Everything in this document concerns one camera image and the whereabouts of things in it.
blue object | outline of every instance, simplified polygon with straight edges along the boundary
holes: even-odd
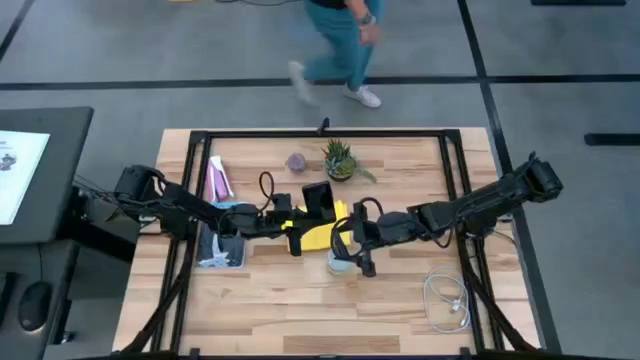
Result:
[[[349,9],[335,10],[305,0],[305,8],[318,30],[329,41],[334,54],[305,64],[304,77],[310,81],[345,79],[357,91],[365,79],[372,46],[360,44],[360,29]],[[380,18],[382,0],[366,0],[373,16]]]

yellow sponge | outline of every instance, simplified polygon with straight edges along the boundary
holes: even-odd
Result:
[[[343,217],[349,216],[349,209],[347,204],[344,201],[337,200],[333,203],[334,208],[336,210],[336,220],[340,220]],[[302,211],[307,211],[307,208],[304,206],[298,207],[298,209]],[[328,249],[331,247],[331,228],[333,224],[327,224],[322,226],[317,226],[310,231],[307,231],[304,235],[302,235],[302,239],[300,240],[300,245],[302,247],[302,251],[309,250],[321,250]],[[282,228],[287,228],[293,226],[293,222],[287,221]],[[343,232],[340,234],[342,238],[342,242],[345,245],[349,245],[351,243],[351,232]]]

shoe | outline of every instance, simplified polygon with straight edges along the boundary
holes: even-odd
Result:
[[[308,105],[315,105],[316,100],[311,92],[311,84],[304,78],[304,65],[297,61],[289,61],[289,77],[300,100]]]
[[[358,91],[351,91],[348,87],[344,88],[344,94],[352,99],[356,99],[362,103],[362,105],[376,109],[382,105],[382,101],[380,98],[376,96],[376,94],[369,91],[367,86],[360,86]]]

